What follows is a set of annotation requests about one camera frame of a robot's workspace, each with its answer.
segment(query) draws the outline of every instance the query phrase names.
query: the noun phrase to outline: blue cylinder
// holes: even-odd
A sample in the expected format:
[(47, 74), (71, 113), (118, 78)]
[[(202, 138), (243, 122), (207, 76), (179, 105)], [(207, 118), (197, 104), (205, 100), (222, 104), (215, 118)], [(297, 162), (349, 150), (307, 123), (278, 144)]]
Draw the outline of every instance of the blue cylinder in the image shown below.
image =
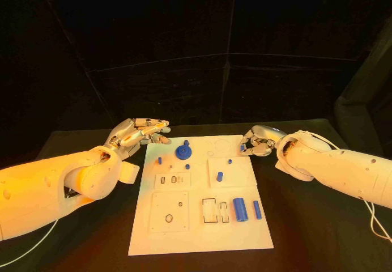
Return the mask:
[(189, 159), (190, 156), (192, 156), (192, 149), (189, 147), (189, 141), (184, 140), (183, 145), (179, 146), (176, 149), (176, 157), (180, 160), (186, 160), (186, 159)]
[(232, 200), (232, 204), (235, 205), (235, 218), (238, 222), (248, 221), (248, 214), (245, 208), (243, 198), (238, 197)]
[(255, 207), (255, 217), (256, 219), (261, 219), (261, 211), (259, 211), (259, 202), (254, 201), (254, 207)]
[(218, 177), (216, 177), (216, 180), (220, 182), (223, 179), (223, 173), (222, 172), (218, 172)]

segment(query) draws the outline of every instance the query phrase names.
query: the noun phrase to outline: black backdrop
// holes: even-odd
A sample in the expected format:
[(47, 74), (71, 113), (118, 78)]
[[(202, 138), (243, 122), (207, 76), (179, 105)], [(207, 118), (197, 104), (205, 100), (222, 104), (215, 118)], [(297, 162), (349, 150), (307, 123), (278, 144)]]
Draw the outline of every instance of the black backdrop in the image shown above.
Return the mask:
[(53, 130), (328, 117), (392, 2), (1, 2), (1, 166)]

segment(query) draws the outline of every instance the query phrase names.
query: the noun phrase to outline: cable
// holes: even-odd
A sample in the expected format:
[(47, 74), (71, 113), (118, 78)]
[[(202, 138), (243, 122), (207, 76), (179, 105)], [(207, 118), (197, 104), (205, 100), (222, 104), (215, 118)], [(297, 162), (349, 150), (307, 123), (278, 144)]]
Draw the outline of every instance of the cable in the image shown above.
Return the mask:
[[(320, 140), (323, 140), (326, 143), (328, 143), (336, 149), (340, 149), (323, 136), (320, 136), (318, 134), (316, 134), (316, 133), (313, 133), (313, 132), (308, 132), (308, 131), (301, 131), (300, 130), (300, 132), (305, 132), (305, 133), (308, 133), (310, 135), (313, 135), (314, 137), (317, 137)], [(375, 209), (375, 204), (370, 202), (370, 204), (372, 204), (372, 208), (370, 208), (370, 206), (369, 206), (369, 204), (367, 204), (367, 201), (366, 200), (363, 200), (363, 202), (365, 202), (365, 204), (366, 204), (366, 206), (367, 206), (367, 209), (369, 209), (369, 212), (370, 212), (370, 215), (372, 215), (372, 217), (370, 217), (370, 229), (372, 229), (372, 232), (373, 232), (373, 234), (377, 236), (377, 237), (380, 237), (380, 238), (383, 238), (383, 239), (386, 239), (386, 240), (389, 240), (389, 242), (392, 243), (392, 238), (390, 238), (390, 236), (389, 236), (389, 234), (388, 234), (388, 232), (386, 232), (386, 230), (385, 230), (385, 228), (383, 228), (383, 226), (382, 226), (382, 224), (380, 224), (380, 222), (377, 221), (377, 218), (376, 218), (376, 209)], [(377, 234), (376, 233), (376, 231), (375, 231), (375, 228), (373, 228), (373, 222), (376, 221), (376, 223), (377, 223), (377, 226), (379, 226), (379, 228), (382, 229), (382, 231), (383, 231), (383, 234), (385, 234), (385, 236), (382, 236), (380, 234)]]
[(52, 226), (52, 228), (49, 229), (46, 235), (42, 237), (42, 239), (40, 239), (39, 242), (34, 244), (34, 246), (30, 248), (30, 250), (29, 250), (23, 255), (20, 255), (14, 260), (11, 260), (10, 262), (7, 262), (7, 263), (4, 263), (3, 265), (0, 265), (0, 267), (4, 267), (6, 265), (10, 265), (13, 262), (16, 262), (22, 257), (24, 257), (24, 256), (30, 253), (30, 251), (37, 247), (37, 245), (40, 244), (40, 242), (43, 241), (43, 239), (46, 238), (46, 236), (49, 235), (50, 231), (53, 230), (53, 227), (55, 227), (55, 225), (56, 225), (56, 223), (58, 223), (58, 220), (55, 221), (53, 226)]

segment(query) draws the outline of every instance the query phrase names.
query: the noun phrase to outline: robotic hand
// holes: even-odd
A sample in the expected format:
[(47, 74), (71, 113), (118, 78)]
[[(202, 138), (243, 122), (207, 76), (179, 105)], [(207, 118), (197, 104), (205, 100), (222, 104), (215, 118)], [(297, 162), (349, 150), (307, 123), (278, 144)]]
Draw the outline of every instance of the robotic hand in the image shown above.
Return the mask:
[(163, 120), (127, 119), (102, 146), (3, 169), (0, 241), (33, 231), (104, 198), (118, 180), (132, 184), (138, 166), (122, 160), (137, 152), (140, 144), (170, 144), (156, 133), (170, 132), (167, 126)]
[[(246, 149), (249, 140), (254, 147)], [(331, 150), (330, 145), (336, 147), (307, 131), (287, 135), (272, 127), (254, 126), (241, 141), (241, 154), (267, 156), (275, 148), (275, 167), (294, 178), (317, 178), (349, 196), (392, 209), (392, 161), (337, 147)]]

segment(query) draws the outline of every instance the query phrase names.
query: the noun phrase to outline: dark tabletop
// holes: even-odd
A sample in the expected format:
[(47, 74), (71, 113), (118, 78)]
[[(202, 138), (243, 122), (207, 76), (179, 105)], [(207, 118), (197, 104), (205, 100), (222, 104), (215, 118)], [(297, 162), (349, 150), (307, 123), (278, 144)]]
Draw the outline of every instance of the dark tabletop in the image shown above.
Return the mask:
[[(324, 119), (258, 124), (287, 133), (308, 130), (340, 148), (346, 147)], [(245, 134), (254, 125), (176, 126), (166, 136)], [(104, 143), (109, 131), (55, 131), (37, 159), (91, 149)], [(3, 270), (392, 271), (392, 244), (370, 232), (370, 214), (363, 201), (317, 181), (295, 180), (277, 170), (275, 153), (251, 158), (274, 249), (127, 256), (144, 155), (145, 146), (127, 159), (140, 166), (134, 185), (118, 182), (107, 198), (62, 218), (39, 247)], [(376, 214), (390, 233), (392, 211), (376, 206)], [(0, 264), (23, 254), (50, 225), (0, 242)]]

